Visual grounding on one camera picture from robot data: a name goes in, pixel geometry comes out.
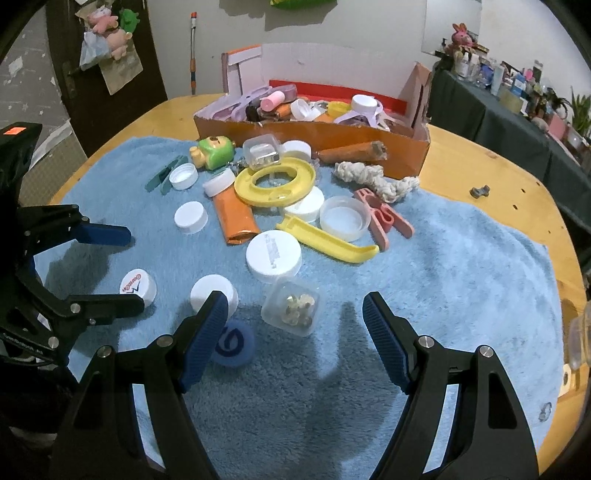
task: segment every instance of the white jar lid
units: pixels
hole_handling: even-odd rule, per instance
[[[186,190],[197,181],[199,173],[192,163],[184,163],[170,172],[168,177],[175,190]]]
[[[205,195],[207,195],[210,198],[215,197],[218,193],[223,192],[229,186],[231,186],[234,183],[234,180],[236,180],[236,176],[234,175],[232,170],[227,168],[219,175],[216,175],[214,178],[208,180],[203,184],[203,190],[205,190]]]
[[[312,159],[312,147],[301,140],[291,140],[283,144],[282,156],[302,158],[310,161]]]
[[[142,298],[144,306],[148,307],[156,298],[156,282],[145,270],[136,268],[123,277],[119,293],[135,293]]]
[[[378,111],[379,102],[369,95],[355,95],[351,100],[351,108],[355,112],[369,115]]]
[[[228,299],[228,319],[236,313],[238,308],[238,292],[232,282],[221,275],[206,275],[197,280],[191,289],[191,307],[195,313],[199,312],[207,298],[213,291],[222,292]]]
[[[199,202],[187,202],[181,205],[174,214],[174,223],[185,235],[201,231],[207,224],[208,216]]]
[[[318,187],[312,187],[312,191],[299,202],[285,207],[285,212],[312,223],[318,218],[323,203],[324,194],[322,191]]]
[[[308,105],[302,98],[298,98],[295,102],[291,104],[291,113],[296,120],[304,121],[310,114],[312,113],[312,108]]]
[[[301,246],[296,238],[281,230],[257,235],[246,249],[246,263],[263,283],[273,283],[282,276],[293,277],[301,267]]]

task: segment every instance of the stuffed animal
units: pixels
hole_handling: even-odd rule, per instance
[[[107,36],[107,43],[111,50],[111,56],[115,60],[120,60],[121,57],[127,55],[127,41],[133,36],[130,32],[123,29],[118,29]]]
[[[455,45],[459,45],[461,47],[472,48],[474,46],[474,41],[472,37],[468,34],[468,29],[466,28],[466,24],[460,23],[460,25],[453,24],[453,29],[456,31],[452,35],[452,42]]]
[[[92,31],[99,35],[104,34],[110,28],[119,26],[117,17],[111,15],[111,10],[108,8],[99,8],[88,15],[88,23],[92,27]]]

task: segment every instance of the small plastic container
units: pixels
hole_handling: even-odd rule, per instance
[[[249,168],[258,171],[280,162],[281,143],[275,135],[261,135],[246,140],[242,146],[242,152]]]
[[[300,337],[311,335],[320,319],[323,296],[320,288],[299,278],[279,278],[261,309],[269,325]]]
[[[351,197],[332,197],[320,209],[322,230],[346,242],[359,240],[371,221],[368,206]]]
[[[193,186],[198,177],[199,173],[197,172],[195,165],[192,163],[184,163],[170,172],[168,178],[175,190],[186,190]]]
[[[575,371],[585,363],[591,364],[591,301],[569,328],[569,365]]]

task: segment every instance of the plastic bag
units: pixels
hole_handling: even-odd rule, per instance
[[[105,37],[94,32],[84,32],[82,49],[80,51],[80,69],[87,70],[97,65],[101,60],[109,59],[111,50]]]

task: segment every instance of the green plush toy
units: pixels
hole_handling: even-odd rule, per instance
[[[129,8],[122,8],[119,10],[119,26],[126,32],[133,33],[135,27],[138,26],[139,14],[131,11]]]
[[[315,7],[328,2],[336,2],[336,0],[271,0],[271,5],[286,10],[297,10],[299,8]]]

